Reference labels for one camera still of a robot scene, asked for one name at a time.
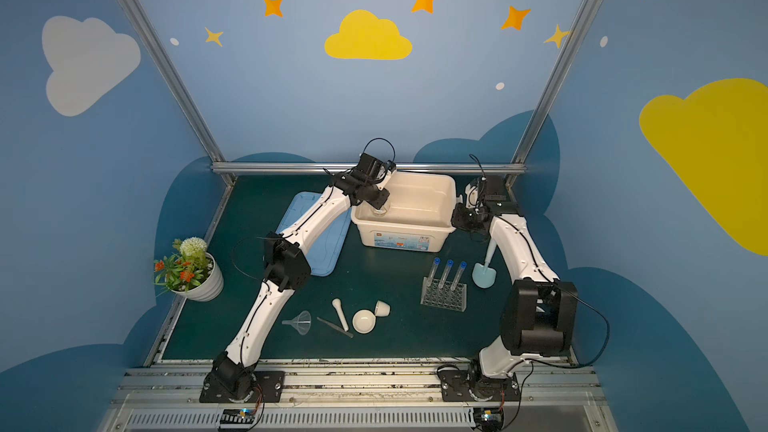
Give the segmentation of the clear glass petri dish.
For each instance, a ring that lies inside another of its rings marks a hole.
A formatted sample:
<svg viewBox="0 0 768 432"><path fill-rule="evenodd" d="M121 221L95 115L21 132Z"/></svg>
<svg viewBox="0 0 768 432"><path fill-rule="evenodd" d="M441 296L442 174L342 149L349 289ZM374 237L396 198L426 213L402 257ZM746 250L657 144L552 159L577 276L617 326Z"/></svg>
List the clear glass petri dish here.
<svg viewBox="0 0 768 432"><path fill-rule="evenodd" d="M383 217L384 215L386 215L386 214L388 213L388 211L389 211L389 210L390 210L390 204L389 204L389 203L385 203L384 205L382 205L382 206L381 206L380 208L378 208L378 209L376 209L376 208L372 208L372 209L371 209L371 213L372 213L372 214L373 214L375 217Z"/></svg>

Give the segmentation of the test tube blue cap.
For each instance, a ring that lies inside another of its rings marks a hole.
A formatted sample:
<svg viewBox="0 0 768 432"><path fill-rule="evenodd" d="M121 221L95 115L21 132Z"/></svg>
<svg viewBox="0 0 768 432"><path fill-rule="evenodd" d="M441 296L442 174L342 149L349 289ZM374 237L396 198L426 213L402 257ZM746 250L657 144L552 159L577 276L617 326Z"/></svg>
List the test tube blue cap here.
<svg viewBox="0 0 768 432"><path fill-rule="evenodd" d="M450 291L451 292L454 292L454 291L456 291L458 289L458 287L460 285L461 277L462 277L464 271L466 270L466 267L467 267L467 263L464 262L464 261L462 261L459 264L459 268L458 268L458 270L457 270L457 272L456 272L456 274L454 276L453 281L451 282L451 286L450 286Z"/></svg>
<svg viewBox="0 0 768 432"><path fill-rule="evenodd" d="M452 259L448 259L447 262L444 265L440 280L438 282L438 289L442 290L445 287L445 284L447 282L447 278L451 272L451 269L453 267L454 261Z"/></svg>
<svg viewBox="0 0 768 432"><path fill-rule="evenodd" d="M431 268L429 270L429 273L428 273L428 275L427 275L427 277L425 278L425 281L424 281L424 283L425 283L425 285L427 287L432 285L434 277L436 275L436 271L437 271L439 265L440 265L440 259L438 257L436 257L433 260Z"/></svg>

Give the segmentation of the clear test tube rack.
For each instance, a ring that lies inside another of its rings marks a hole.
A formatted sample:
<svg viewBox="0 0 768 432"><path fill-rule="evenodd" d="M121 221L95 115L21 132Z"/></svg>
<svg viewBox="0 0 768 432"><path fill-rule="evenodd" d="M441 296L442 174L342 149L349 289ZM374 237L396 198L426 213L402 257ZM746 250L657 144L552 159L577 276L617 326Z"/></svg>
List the clear test tube rack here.
<svg viewBox="0 0 768 432"><path fill-rule="evenodd" d="M423 278L420 304L450 311L464 312L467 307L467 285L459 283L455 289L450 285L439 287L438 281Z"/></svg>

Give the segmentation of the white ceramic pestle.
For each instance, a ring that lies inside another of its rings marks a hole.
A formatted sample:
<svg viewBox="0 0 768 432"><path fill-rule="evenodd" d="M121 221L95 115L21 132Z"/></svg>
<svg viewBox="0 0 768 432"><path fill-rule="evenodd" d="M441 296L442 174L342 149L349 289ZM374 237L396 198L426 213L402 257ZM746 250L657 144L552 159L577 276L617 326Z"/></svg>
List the white ceramic pestle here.
<svg viewBox="0 0 768 432"><path fill-rule="evenodd" d="M345 313L344 313L343 308L342 308L342 301L339 298L334 298L332 300L332 306L333 306L333 308L335 309L335 311L337 313L337 316L338 316L338 319L339 319L339 322L340 322L340 325L341 325L342 329L345 332L348 332L349 331L349 325L348 325Z"/></svg>

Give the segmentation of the small white crucible cup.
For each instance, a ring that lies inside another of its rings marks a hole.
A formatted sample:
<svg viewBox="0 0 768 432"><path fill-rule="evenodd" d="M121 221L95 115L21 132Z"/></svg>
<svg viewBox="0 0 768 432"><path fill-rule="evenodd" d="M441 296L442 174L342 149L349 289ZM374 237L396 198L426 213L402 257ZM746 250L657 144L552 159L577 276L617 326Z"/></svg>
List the small white crucible cup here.
<svg viewBox="0 0 768 432"><path fill-rule="evenodd" d="M374 307L374 315L376 317L387 317L391 313L391 307L384 301L377 301Z"/></svg>

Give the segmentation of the white ceramic mortar bowl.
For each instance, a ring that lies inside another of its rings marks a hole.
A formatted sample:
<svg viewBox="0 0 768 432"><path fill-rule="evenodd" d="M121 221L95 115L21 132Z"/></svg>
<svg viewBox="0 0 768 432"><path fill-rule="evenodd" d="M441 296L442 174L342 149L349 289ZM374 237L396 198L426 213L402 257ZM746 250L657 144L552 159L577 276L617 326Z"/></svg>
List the white ceramic mortar bowl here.
<svg viewBox="0 0 768 432"><path fill-rule="evenodd" d="M358 310L353 316L353 328L359 334L368 334L376 325L376 315L367 309Z"/></svg>

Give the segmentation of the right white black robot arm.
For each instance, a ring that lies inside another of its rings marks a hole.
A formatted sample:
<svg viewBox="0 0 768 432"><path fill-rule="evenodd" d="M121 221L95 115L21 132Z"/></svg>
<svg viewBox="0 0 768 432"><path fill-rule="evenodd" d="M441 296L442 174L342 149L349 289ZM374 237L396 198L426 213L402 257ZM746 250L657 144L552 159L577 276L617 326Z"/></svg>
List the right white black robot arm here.
<svg viewBox="0 0 768 432"><path fill-rule="evenodd" d="M499 336L479 352L478 381L506 379L526 361L559 356L570 349L578 291L550 268L534 243L527 221L504 194L500 176L481 176L465 187L451 223L489 238L484 267L500 252L511 289L500 318Z"/></svg>

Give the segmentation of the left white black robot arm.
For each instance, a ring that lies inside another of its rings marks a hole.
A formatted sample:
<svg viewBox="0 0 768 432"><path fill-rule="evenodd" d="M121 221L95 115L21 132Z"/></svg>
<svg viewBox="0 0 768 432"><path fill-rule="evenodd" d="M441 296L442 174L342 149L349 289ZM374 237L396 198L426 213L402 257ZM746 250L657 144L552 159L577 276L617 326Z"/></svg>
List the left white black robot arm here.
<svg viewBox="0 0 768 432"><path fill-rule="evenodd" d="M387 203L394 161L363 152L358 163L331 176L321 197L300 218L264 238L264 278L238 333L213 360L203 381L203 403L246 403L258 390L255 367L282 308L311 276L306 254L339 216L367 203L380 210Z"/></svg>

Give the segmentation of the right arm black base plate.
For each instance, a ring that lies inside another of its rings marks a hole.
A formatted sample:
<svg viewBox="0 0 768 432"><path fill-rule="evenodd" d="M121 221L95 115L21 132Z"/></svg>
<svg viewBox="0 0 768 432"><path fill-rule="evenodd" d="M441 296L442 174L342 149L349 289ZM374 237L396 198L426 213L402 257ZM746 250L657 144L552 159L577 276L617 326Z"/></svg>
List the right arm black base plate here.
<svg viewBox="0 0 768 432"><path fill-rule="evenodd" d="M521 398L520 384L516 375L506 378L489 378L478 366L468 369L455 365L442 365L436 369L444 402L509 402Z"/></svg>

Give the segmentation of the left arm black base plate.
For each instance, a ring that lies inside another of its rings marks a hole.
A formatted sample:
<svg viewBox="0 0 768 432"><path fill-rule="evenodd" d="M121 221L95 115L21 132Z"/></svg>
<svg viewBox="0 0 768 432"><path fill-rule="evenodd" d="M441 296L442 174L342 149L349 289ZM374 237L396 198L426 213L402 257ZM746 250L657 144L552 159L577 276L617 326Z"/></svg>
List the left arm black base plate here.
<svg viewBox="0 0 768 432"><path fill-rule="evenodd" d="M227 389L224 383L215 378L213 373L206 375L200 403L232 403L248 404L277 403L281 399L285 381L284 371L251 371L235 382L233 391Z"/></svg>

